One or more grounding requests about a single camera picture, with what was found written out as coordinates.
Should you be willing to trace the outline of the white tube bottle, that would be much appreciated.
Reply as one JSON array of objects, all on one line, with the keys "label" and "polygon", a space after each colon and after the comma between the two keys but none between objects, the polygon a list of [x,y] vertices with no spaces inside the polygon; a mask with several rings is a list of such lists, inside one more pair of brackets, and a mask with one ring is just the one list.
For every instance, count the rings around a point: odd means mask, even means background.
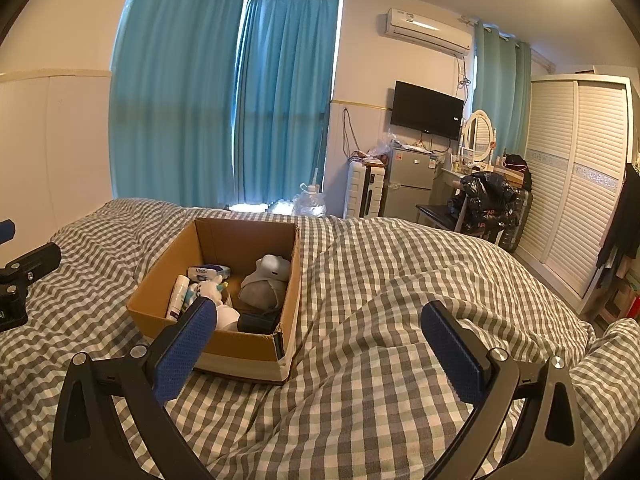
[{"label": "white tube bottle", "polygon": [[190,280],[187,276],[177,276],[174,287],[171,289],[167,311],[165,314],[166,320],[177,321],[178,318],[180,318],[184,298],[186,298],[186,292],[189,290],[189,286]]}]

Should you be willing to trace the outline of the blue tissue packet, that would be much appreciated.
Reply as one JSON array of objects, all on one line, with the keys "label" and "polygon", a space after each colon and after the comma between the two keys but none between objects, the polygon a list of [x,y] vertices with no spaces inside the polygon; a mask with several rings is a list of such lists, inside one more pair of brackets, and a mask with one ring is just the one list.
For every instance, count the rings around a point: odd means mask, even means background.
[{"label": "blue tissue packet", "polygon": [[190,266],[186,271],[186,276],[194,282],[211,281],[222,283],[230,278],[231,270],[228,266],[221,264],[201,264],[200,266]]}]

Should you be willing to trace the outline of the white plush toy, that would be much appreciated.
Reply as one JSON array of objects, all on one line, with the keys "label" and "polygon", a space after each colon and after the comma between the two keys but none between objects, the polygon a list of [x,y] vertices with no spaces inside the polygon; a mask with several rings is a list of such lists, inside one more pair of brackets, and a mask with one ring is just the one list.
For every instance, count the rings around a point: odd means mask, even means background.
[{"label": "white plush toy", "polygon": [[211,281],[197,282],[195,284],[195,295],[212,300],[217,307],[218,304],[228,304],[233,307],[231,296],[228,292],[228,282],[215,283]]}]

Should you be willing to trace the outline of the black wallet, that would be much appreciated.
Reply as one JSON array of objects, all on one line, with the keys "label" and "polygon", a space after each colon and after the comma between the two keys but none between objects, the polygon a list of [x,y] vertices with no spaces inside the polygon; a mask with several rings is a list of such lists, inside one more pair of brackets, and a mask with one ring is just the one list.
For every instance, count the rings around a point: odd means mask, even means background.
[{"label": "black wallet", "polygon": [[236,328],[240,333],[271,335],[277,329],[280,317],[280,310],[262,313],[242,312],[236,322]]}]

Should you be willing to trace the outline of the white tumbler bottle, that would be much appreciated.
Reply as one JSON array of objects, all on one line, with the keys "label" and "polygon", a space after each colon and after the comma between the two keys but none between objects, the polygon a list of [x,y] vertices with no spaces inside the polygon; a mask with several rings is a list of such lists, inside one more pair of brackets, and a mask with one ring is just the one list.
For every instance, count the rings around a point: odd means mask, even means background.
[{"label": "white tumbler bottle", "polygon": [[236,332],[241,313],[228,304],[218,304],[216,307],[217,323],[216,330],[225,332]]}]

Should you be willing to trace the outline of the grey checkered duvet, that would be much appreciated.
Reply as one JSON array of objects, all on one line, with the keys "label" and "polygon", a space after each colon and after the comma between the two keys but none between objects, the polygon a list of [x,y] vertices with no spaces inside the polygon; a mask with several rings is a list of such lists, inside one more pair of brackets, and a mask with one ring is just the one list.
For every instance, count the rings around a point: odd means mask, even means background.
[{"label": "grey checkered duvet", "polygon": [[[142,337],[127,300],[200,208],[112,200],[54,234],[58,270],[1,337],[1,419],[50,471],[72,356],[121,356]],[[420,329],[441,301],[488,347],[570,368],[585,475],[612,463],[639,419],[639,326],[602,335],[494,244],[395,219],[301,218],[302,298],[280,386],[193,374],[168,413],[218,479],[420,479],[470,414]]]}]

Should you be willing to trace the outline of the brown cardboard box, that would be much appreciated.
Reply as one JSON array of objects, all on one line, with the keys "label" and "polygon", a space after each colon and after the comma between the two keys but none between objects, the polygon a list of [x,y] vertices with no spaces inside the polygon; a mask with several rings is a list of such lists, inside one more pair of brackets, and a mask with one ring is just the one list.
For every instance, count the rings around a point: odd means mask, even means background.
[{"label": "brown cardboard box", "polygon": [[[221,264],[230,269],[220,293],[227,304],[220,327],[196,363],[200,370],[249,382],[288,380],[296,348],[295,332],[302,285],[299,228],[291,222],[197,218],[186,225],[132,294],[127,310],[143,336],[153,339],[171,324],[167,318],[175,282],[192,266]],[[242,332],[236,316],[258,310],[240,297],[241,282],[256,261],[273,255],[291,263],[278,322],[269,334]]]}]

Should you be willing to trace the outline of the hanging black clothing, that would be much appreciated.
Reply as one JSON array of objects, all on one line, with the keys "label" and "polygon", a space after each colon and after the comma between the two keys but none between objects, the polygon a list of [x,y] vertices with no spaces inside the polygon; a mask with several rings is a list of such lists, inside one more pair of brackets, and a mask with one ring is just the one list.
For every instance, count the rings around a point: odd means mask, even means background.
[{"label": "hanging black clothing", "polygon": [[639,173],[631,164],[625,168],[625,181],[603,245],[597,268],[603,268],[597,288],[608,287],[613,278],[623,278],[639,250]]}]

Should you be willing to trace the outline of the teal curtain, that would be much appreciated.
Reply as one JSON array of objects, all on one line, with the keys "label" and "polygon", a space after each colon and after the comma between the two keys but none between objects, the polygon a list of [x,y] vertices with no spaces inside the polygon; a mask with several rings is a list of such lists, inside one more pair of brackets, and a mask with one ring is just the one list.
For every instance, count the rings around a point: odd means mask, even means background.
[{"label": "teal curtain", "polygon": [[532,48],[479,21],[474,30],[473,110],[484,110],[497,130],[495,155],[524,155],[529,120]]},{"label": "teal curtain", "polygon": [[108,112],[116,196],[182,206],[230,202],[242,9],[243,0],[126,0]]},{"label": "teal curtain", "polygon": [[241,202],[292,200],[320,181],[341,0],[250,0],[236,80]]}]

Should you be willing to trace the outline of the grey mini fridge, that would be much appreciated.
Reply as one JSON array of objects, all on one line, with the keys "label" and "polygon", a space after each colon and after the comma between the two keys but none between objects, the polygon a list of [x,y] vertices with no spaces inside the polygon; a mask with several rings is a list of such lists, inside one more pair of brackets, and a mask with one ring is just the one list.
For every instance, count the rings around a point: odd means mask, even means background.
[{"label": "grey mini fridge", "polygon": [[431,198],[437,158],[432,154],[393,150],[385,176],[382,216],[414,221],[416,206]]}]

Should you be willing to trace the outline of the white louvered wardrobe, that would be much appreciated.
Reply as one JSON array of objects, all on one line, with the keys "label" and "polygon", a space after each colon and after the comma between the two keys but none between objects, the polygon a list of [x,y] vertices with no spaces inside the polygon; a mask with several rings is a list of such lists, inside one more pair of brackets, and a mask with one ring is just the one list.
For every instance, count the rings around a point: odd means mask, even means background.
[{"label": "white louvered wardrobe", "polygon": [[532,206],[516,255],[576,312],[602,272],[598,253],[638,153],[638,119],[627,77],[543,76],[530,87]]}]

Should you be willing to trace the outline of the white oval vanity mirror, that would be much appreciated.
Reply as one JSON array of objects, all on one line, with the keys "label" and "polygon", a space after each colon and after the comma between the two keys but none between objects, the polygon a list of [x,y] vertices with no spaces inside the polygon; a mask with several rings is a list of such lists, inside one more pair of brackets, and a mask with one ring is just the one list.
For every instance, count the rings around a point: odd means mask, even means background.
[{"label": "white oval vanity mirror", "polygon": [[484,110],[476,110],[461,133],[460,155],[465,162],[490,162],[496,147],[496,129]]}]

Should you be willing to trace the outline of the right teal curtain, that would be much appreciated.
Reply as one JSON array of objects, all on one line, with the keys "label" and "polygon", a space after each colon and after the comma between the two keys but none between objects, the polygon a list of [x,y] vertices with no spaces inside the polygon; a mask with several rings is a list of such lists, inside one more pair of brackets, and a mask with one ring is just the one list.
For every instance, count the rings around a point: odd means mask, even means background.
[{"label": "right teal curtain", "polygon": [[497,130],[495,155],[524,155],[529,120],[532,48],[479,21],[474,30],[473,110],[484,110]]}]

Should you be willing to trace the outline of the white air conditioner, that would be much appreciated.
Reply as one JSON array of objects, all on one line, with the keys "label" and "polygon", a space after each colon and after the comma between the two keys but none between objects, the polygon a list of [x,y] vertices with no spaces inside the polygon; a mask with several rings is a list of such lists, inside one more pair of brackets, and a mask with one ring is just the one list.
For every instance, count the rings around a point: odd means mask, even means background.
[{"label": "white air conditioner", "polygon": [[469,32],[399,9],[388,10],[385,33],[457,56],[468,55],[472,47]]}]

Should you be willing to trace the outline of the black wall television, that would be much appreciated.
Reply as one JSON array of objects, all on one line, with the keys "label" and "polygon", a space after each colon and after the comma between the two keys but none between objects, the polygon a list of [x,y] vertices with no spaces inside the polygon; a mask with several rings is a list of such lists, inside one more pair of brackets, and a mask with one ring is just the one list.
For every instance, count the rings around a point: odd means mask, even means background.
[{"label": "black wall television", "polygon": [[464,101],[448,94],[397,81],[390,123],[458,140]]}]

